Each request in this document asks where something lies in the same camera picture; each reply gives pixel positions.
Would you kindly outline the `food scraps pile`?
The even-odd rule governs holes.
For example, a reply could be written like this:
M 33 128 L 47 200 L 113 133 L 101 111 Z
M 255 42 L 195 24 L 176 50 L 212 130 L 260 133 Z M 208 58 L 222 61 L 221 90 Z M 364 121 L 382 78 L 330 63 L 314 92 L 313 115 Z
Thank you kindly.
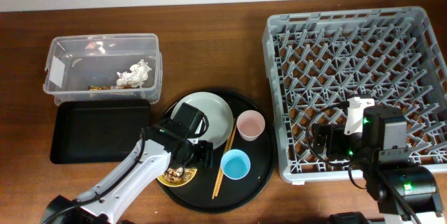
M 192 168 L 168 168 L 163 173 L 163 178 L 172 184 L 182 184 L 190 180 L 196 170 Z

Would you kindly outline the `yellow bowl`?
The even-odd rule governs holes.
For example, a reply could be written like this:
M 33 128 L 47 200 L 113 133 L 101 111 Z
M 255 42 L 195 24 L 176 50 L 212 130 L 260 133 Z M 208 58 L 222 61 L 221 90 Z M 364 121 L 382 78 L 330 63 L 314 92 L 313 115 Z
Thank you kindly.
M 193 167 L 168 168 L 157 177 L 158 182 L 168 187 L 180 187 L 189 183 L 196 175 L 197 169 Z

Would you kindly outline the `grey-green round plate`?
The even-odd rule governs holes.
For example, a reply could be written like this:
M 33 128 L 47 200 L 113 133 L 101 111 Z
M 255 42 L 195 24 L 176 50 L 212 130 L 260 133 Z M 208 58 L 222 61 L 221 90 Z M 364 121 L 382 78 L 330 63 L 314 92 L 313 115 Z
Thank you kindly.
M 199 140 L 206 140 L 213 144 L 213 149 L 217 149 L 226 142 L 233 130 L 233 113 L 224 99 L 210 92 L 189 94 L 176 104 L 171 119 L 177 114 L 182 103 L 190 104 L 202 111 L 209 122 L 207 131 L 199 138 L 190 138 L 191 143 L 197 144 Z

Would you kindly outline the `blue cup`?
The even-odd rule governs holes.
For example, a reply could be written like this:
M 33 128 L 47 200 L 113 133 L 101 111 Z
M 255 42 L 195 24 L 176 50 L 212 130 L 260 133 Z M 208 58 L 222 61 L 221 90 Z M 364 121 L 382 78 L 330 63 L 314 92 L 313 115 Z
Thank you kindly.
M 224 175 L 232 180 L 246 177 L 251 168 L 248 155 L 239 149 L 231 149 L 228 153 L 228 163 L 224 167 Z

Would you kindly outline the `wooden chopstick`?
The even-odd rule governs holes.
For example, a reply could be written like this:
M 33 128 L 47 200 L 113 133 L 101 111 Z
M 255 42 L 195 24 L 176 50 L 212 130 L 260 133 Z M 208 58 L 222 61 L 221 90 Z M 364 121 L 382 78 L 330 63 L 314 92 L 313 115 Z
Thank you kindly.
M 228 161 L 229 161 L 229 159 L 228 159 L 228 155 L 227 155 L 227 153 L 228 153 L 229 151 L 227 151 L 226 154 L 223 154 L 223 156 L 222 156 L 222 160 L 221 160 L 220 167 L 222 168 L 223 175 L 224 175 L 224 167 L 226 166 L 226 164 L 227 164 Z
M 231 147 L 232 147 L 233 140 L 234 140 L 234 137 L 235 137 L 235 131 L 236 131 L 236 126 L 233 126 L 232 133 L 230 134 L 230 137 L 228 138 L 228 140 L 226 142 L 226 147 L 225 147 L 224 152 L 223 152 L 224 154 L 226 154 L 226 152 L 229 151 L 231 149 Z M 224 173 L 222 171 L 222 168 L 219 167 L 219 172 L 217 174 L 216 183 L 214 185 L 212 199 L 218 197 L 218 195 L 219 195 L 219 190 L 221 188 L 221 182 L 222 182 L 223 176 L 224 176 Z

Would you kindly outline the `pink cup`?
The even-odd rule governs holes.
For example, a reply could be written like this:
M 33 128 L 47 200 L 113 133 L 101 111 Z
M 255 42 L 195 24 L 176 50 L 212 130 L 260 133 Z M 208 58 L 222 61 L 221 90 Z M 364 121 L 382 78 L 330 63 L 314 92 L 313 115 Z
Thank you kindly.
M 236 126 L 243 140 L 254 141 L 265 130 L 265 119 L 260 112 L 247 110 L 239 115 Z

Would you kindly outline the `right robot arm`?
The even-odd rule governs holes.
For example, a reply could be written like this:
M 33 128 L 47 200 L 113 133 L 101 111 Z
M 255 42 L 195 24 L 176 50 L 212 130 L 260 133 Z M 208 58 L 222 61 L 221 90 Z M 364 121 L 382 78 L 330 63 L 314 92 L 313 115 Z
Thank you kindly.
M 409 161 L 406 123 L 367 122 L 361 133 L 345 133 L 340 125 L 312 124 L 310 149 L 324 162 L 362 172 L 364 189 L 376 201 L 386 223 L 445 223 L 444 205 L 434 175 Z

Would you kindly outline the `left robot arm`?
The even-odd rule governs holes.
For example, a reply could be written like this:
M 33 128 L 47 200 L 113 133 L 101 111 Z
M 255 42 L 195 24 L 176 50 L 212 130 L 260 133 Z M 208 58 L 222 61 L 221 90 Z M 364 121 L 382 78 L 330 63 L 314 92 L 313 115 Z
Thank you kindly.
M 93 188 L 68 200 L 59 195 L 47 206 L 42 223 L 116 223 L 129 205 L 170 168 L 212 167 L 213 144 L 196 139 L 207 119 L 164 119 L 142 128 L 133 151 Z

